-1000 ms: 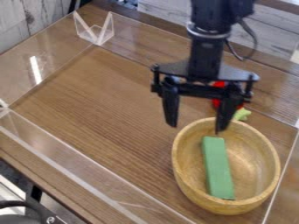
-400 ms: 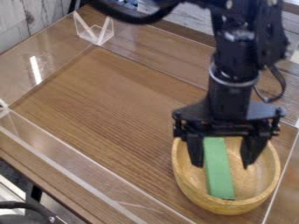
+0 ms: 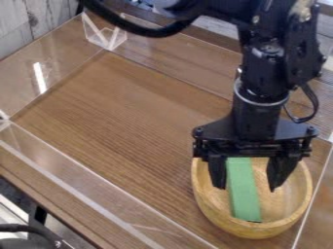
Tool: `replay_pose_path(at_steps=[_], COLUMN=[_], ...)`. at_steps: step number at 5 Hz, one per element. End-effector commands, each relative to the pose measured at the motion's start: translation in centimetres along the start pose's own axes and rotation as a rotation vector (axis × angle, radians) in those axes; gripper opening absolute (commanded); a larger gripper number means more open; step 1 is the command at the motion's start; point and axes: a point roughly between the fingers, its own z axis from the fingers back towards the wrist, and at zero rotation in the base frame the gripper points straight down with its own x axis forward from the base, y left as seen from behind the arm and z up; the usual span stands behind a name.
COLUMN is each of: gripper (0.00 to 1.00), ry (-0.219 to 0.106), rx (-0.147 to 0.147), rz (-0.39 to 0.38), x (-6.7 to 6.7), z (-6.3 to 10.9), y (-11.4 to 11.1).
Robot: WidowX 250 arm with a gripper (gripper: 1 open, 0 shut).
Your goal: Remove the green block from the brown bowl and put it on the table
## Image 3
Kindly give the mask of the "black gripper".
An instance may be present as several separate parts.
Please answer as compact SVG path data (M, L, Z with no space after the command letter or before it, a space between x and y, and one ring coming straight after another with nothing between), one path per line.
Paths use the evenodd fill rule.
M311 154L311 142L319 130L298 119L284 119L285 95L277 102L263 102L235 83L232 112L212 123L193 129L193 156L209 160L213 186L227 188L227 158L269 158L267 178L269 190L281 187L300 159Z

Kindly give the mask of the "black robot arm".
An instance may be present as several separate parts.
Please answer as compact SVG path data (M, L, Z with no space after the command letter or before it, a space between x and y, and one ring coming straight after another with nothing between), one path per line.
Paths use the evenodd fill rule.
M233 90L231 114L193 129L193 154L209 164L213 186L227 187L227 164L235 158L267 158L272 189L288 180L299 162L310 156L319 135L312 115L291 116L287 102L302 89L312 107L319 98L310 81L319 77L327 57L318 41L320 5L316 0L153 0L158 12L173 19L149 28L122 18L104 0L82 5L114 26L150 38L166 38L187 29L201 16L235 24L243 63Z

